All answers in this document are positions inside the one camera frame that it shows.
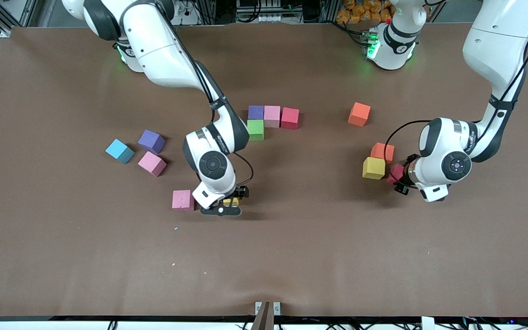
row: light blue cube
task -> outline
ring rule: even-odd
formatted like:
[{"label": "light blue cube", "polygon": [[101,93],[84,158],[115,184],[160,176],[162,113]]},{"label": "light blue cube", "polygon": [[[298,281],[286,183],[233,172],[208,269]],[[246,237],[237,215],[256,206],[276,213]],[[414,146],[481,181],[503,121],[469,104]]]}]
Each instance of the light blue cube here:
[{"label": "light blue cube", "polygon": [[134,151],[128,148],[120,140],[117,140],[117,138],[111,142],[107,149],[105,149],[105,152],[110,154],[113,158],[119,160],[122,164],[127,163],[132,158],[132,156],[134,156]]}]

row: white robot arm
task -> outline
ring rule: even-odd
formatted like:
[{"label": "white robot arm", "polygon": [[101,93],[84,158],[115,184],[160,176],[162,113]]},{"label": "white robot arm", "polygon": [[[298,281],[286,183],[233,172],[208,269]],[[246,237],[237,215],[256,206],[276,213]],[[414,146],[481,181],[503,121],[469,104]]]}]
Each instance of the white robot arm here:
[{"label": "white robot arm", "polygon": [[171,0],[63,0],[95,34],[115,40],[124,62],[165,87],[191,87],[205,93],[219,119],[187,134],[183,152],[201,183],[195,200],[209,209],[236,190],[227,155],[246,147],[249,134],[207,68],[195,62],[170,23]]},{"label": "white robot arm", "polygon": [[[390,25],[382,23],[374,31],[379,41],[367,55],[384,69],[398,69],[411,57],[426,18],[424,0],[392,3],[396,14]],[[409,158],[399,184],[415,184],[427,202],[442,200],[449,185],[470,173],[472,163],[496,154],[526,75],[527,45],[528,0],[484,0],[463,46],[468,66],[492,84],[484,117],[476,123],[430,121],[419,138],[421,155]]]}]

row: purple cube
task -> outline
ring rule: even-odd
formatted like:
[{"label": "purple cube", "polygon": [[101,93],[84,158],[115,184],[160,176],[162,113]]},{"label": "purple cube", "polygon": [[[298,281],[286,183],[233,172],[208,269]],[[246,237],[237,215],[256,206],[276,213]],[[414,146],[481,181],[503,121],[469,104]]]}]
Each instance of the purple cube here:
[{"label": "purple cube", "polygon": [[248,119],[264,119],[264,106],[249,106],[247,107]]},{"label": "purple cube", "polygon": [[138,144],[151,153],[159,154],[164,146],[164,138],[151,130],[144,130]]}]

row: brown tabletop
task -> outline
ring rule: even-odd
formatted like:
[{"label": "brown tabletop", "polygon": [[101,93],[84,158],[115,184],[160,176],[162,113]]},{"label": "brown tabletop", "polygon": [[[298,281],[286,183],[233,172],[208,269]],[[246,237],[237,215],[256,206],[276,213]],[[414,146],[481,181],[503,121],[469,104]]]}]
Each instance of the brown tabletop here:
[{"label": "brown tabletop", "polygon": [[[171,209],[172,190],[197,185],[182,141],[211,117],[202,92],[152,84],[88,29],[14,29],[0,41],[0,315],[245,315],[268,299],[285,315],[528,315],[528,77],[500,152],[444,202],[361,178],[402,123],[482,117],[468,29],[427,25],[398,71],[331,25],[180,29],[242,117],[302,112],[299,130],[242,152],[255,176],[239,218]],[[372,106],[363,128],[346,122],[356,101]],[[396,160],[422,127],[394,138]],[[168,137],[159,178],[136,164],[144,129]],[[114,138],[136,150],[127,165],[105,153]]]}]

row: orange cube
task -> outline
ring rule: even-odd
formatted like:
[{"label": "orange cube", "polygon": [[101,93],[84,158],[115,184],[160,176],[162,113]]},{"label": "orange cube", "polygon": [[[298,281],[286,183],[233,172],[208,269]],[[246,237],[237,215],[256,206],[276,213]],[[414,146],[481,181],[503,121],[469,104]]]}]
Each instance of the orange cube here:
[{"label": "orange cube", "polygon": [[347,122],[362,127],[366,124],[366,121],[368,121],[369,114],[370,106],[356,102],[350,111],[350,117]]},{"label": "orange cube", "polygon": [[372,147],[370,157],[384,159],[386,160],[387,164],[390,164],[392,163],[392,159],[394,157],[394,146],[391,146],[390,144],[386,146],[386,157],[384,157],[384,144],[376,142],[376,144]]}]

